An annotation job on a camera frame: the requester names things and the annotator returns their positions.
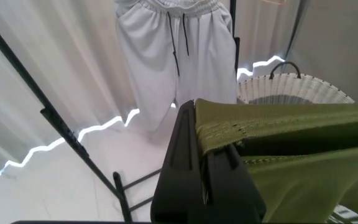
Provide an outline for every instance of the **white wicker basket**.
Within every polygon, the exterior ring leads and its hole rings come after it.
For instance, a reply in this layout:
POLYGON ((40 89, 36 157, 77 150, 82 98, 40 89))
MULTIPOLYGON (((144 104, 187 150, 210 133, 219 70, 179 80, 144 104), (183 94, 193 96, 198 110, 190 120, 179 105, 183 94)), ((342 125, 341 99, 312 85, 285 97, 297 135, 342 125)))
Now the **white wicker basket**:
POLYGON ((270 75, 238 83, 237 95, 246 104, 354 103, 334 85, 300 73, 293 62, 278 64, 270 75), (293 65, 297 73, 273 74, 286 63, 293 65))

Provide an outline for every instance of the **brown handle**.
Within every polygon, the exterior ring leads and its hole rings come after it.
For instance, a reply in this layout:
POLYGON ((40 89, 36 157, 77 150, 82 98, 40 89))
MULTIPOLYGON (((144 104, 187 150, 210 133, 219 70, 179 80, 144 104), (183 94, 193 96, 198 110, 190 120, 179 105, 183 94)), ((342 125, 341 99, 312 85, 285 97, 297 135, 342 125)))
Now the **brown handle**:
POLYGON ((281 62, 281 63, 279 63, 278 65, 276 65, 276 66, 273 68, 272 72, 270 72, 270 78, 269 78, 269 79, 273 79, 273 77, 274 77, 274 71, 276 71, 276 69, 277 69, 278 67, 280 67, 280 66, 282 66, 282 65, 285 65, 285 64, 288 64, 288 63, 295 68, 296 73, 297 73, 297 75, 298 75, 297 78, 301 78, 301 72, 299 71, 299 68, 298 68, 298 66, 295 65, 295 63, 293 63, 293 62, 281 62))

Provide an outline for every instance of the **clothing rack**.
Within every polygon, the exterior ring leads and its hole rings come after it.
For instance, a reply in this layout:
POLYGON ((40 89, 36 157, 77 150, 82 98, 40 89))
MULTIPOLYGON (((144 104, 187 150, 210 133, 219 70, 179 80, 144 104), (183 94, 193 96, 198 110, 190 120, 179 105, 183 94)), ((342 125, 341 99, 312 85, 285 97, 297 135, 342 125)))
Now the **clothing rack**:
MULTIPOLYGON (((238 57, 239 57, 239 44, 240 38, 234 37, 234 28, 236 23, 236 0, 230 0, 230 13, 232 16, 232 29, 233 29, 233 38, 236 43, 236 62, 235 62, 235 71, 238 68, 238 57)), ((113 180, 115 187, 109 181, 109 179, 101 172, 99 167, 92 161, 90 155, 86 151, 85 147, 78 141, 77 137, 74 135, 73 131, 67 126, 66 122, 59 115, 55 107, 51 104, 49 99, 40 89, 35 80, 31 77, 30 73, 23 66, 21 61, 17 58, 15 53, 12 51, 10 46, 6 43, 3 37, 0 35, 0 51, 7 58, 9 63, 15 68, 16 72, 20 75, 23 81, 31 89, 33 94, 38 98, 38 100, 43 104, 44 109, 40 111, 42 116, 55 128, 55 130, 62 136, 62 138, 70 145, 70 147, 77 153, 77 155, 83 160, 83 162, 95 173, 99 180, 115 195, 121 206, 122 215, 125 222, 132 222, 131 212, 140 208, 147 203, 150 203, 153 200, 153 197, 150 197, 143 202, 129 207, 128 201, 126 199, 125 190, 139 184, 161 172, 161 169, 156 170, 150 174, 141 177, 126 186, 123 186, 121 176, 118 172, 113 173, 113 180)))

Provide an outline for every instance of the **olive green fabric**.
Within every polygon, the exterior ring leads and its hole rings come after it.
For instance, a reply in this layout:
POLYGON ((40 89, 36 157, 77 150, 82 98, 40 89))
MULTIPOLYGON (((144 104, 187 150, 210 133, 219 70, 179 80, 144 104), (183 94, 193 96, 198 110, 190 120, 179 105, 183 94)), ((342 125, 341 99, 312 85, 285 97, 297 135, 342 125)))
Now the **olive green fabric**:
POLYGON ((196 131, 204 153, 236 143, 266 203, 264 222, 324 223, 336 205, 358 213, 358 105, 197 100, 196 131))

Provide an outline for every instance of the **white floor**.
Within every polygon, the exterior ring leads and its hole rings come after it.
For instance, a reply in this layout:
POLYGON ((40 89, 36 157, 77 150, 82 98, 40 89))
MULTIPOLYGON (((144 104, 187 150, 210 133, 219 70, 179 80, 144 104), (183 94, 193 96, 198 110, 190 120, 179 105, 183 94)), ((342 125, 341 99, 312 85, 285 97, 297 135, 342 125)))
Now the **white floor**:
MULTIPOLYGON (((177 109, 172 108, 155 133, 139 128, 135 116, 128 127, 115 124, 88 133, 83 145, 112 182, 125 184, 161 168, 177 109)), ((129 206, 154 194, 158 176, 126 191, 129 206)), ((132 212, 134 221, 150 221, 150 204, 132 212)), ((0 176, 0 223, 18 220, 123 220, 119 202, 66 144, 38 152, 24 168, 9 167, 0 176)))

